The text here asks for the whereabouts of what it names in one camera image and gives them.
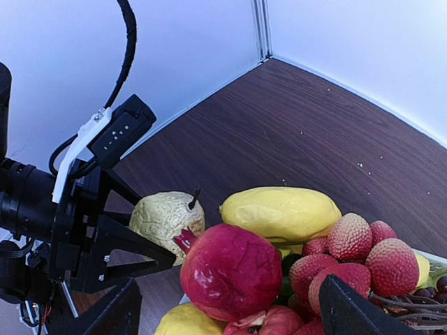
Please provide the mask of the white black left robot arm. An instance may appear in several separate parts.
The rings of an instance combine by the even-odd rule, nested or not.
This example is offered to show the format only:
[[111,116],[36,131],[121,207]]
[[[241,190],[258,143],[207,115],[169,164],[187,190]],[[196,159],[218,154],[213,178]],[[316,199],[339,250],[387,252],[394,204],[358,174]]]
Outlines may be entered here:
[[133,232],[129,215],[105,210],[111,192],[131,204],[140,200],[113,167],[155,120],[139,97],[130,96],[88,144],[94,162],[74,162],[87,172],[65,181],[58,202],[52,199],[55,176],[1,157],[1,227],[13,235],[1,243],[4,301],[45,304],[57,283],[95,293],[173,266],[174,254]]

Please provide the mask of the pale yellow wrinkled fruit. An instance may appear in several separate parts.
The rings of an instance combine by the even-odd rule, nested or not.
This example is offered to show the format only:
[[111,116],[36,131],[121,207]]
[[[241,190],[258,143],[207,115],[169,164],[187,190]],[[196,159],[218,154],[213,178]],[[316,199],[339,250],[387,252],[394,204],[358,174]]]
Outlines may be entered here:
[[129,228],[176,255],[175,266],[182,265],[185,252],[173,241],[183,229],[195,236],[205,231],[205,212],[194,196],[182,191],[148,195],[134,207]]

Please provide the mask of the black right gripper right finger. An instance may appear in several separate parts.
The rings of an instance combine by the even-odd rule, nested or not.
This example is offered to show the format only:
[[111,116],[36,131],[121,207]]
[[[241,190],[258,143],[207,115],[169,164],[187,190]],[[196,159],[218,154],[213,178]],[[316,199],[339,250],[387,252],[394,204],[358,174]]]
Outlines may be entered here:
[[326,334],[402,335],[413,328],[381,312],[335,275],[326,276],[318,295]]

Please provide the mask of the beige perforated plastic basket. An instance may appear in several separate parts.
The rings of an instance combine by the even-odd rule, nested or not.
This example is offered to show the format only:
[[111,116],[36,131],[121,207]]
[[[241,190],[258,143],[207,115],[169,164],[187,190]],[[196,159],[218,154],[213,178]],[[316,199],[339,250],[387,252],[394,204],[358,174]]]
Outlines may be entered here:
[[427,283],[420,288],[435,287],[437,280],[446,275],[446,259],[437,255],[432,255],[414,249],[414,253],[419,253],[430,261],[430,275]]

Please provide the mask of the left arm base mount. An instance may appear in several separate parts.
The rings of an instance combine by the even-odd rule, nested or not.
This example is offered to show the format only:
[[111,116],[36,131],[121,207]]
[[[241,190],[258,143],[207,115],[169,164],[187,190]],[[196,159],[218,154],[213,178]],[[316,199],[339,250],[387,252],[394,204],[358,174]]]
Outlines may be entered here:
[[38,323],[45,324],[49,314],[52,311],[50,302],[45,305],[37,304],[35,302],[22,302],[18,306],[20,322],[24,323],[30,328],[37,328]]

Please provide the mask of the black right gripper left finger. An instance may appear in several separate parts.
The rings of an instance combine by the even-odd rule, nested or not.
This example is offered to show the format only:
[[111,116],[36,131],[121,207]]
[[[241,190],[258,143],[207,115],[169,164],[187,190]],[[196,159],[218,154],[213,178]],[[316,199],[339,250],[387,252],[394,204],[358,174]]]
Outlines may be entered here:
[[142,295],[129,278],[101,297],[77,318],[56,321],[50,334],[133,334],[139,333]]

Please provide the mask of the red lychee bunch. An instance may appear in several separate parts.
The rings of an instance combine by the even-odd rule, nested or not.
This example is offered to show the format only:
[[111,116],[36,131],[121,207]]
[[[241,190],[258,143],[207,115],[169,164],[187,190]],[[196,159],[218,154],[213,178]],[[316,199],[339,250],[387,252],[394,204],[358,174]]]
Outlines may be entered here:
[[384,221],[368,223],[348,213],[326,237],[308,241],[289,272],[294,291],[288,307],[305,322],[320,316],[318,297],[326,276],[335,275],[362,297],[390,298],[417,290],[418,262],[413,249]]

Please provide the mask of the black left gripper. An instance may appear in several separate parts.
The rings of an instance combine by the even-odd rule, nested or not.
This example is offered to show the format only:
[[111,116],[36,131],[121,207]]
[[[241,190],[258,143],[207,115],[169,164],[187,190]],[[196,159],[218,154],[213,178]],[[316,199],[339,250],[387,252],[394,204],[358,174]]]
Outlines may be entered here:
[[[136,206],[142,199],[116,172],[95,167],[83,177],[68,177],[54,214],[48,277],[83,293],[170,269],[176,256],[110,218],[130,214],[105,210],[111,191]],[[114,250],[143,255],[149,261],[108,266]]]

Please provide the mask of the dark red fruit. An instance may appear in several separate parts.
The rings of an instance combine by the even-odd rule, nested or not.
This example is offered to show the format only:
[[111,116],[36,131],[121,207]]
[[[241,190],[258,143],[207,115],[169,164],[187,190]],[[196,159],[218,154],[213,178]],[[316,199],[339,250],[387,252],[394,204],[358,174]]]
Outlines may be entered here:
[[183,229],[173,241],[186,254],[181,286],[211,318],[238,321],[269,308],[281,291],[281,254],[257,234],[221,223],[198,237]]

